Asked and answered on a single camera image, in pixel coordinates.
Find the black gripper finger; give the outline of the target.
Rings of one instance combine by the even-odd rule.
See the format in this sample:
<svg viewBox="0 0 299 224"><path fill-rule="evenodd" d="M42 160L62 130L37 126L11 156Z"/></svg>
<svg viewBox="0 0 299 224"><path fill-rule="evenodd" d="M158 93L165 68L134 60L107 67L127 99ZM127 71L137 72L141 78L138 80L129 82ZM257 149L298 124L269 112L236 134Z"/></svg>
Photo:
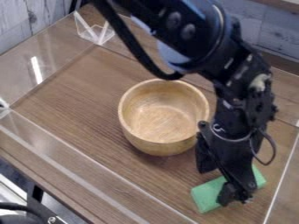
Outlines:
<svg viewBox="0 0 299 224"><path fill-rule="evenodd" d="M213 172L218 166L216 165L209 153L209 145L202 136L198 137L196 147L197 167L201 174Z"/></svg>
<svg viewBox="0 0 299 224"><path fill-rule="evenodd" d="M246 204L249 200L249 192L236 187L230 182L226 182L221 188L217 202L226 207L233 201L240 201Z"/></svg>

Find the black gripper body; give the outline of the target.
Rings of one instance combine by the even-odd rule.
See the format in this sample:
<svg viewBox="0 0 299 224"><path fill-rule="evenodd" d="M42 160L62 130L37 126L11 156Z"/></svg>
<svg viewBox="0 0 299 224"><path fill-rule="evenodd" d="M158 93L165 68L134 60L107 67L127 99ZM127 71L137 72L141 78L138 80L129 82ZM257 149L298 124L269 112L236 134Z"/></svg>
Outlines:
<svg viewBox="0 0 299 224"><path fill-rule="evenodd" d="M277 143L268 134L268 123L276 120L274 100L248 100L229 105L218 100L210 122L200 121L198 137L209 145L212 159L226 182L248 191L249 198L258 189L253 161L270 165L277 158Z"/></svg>

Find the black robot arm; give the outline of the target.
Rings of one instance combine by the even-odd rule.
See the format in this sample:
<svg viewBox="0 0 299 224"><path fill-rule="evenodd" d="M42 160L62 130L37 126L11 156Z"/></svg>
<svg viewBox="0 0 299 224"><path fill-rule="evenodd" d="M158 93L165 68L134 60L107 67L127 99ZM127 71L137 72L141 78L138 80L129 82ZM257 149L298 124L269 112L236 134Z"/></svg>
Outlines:
<svg viewBox="0 0 299 224"><path fill-rule="evenodd" d="M268 125L277 118L273 72L268 61L242 38L240 20L218 0L91 0L117 35L149 72L166 81L200 74L213 83L216 114L200 123L200 172L218 170L225 177L217 203L248 203L258 190L253 164L264 143L272 143ZM130 31L117 9L158 40L159 53L173 69L161 70Z"/></svg>

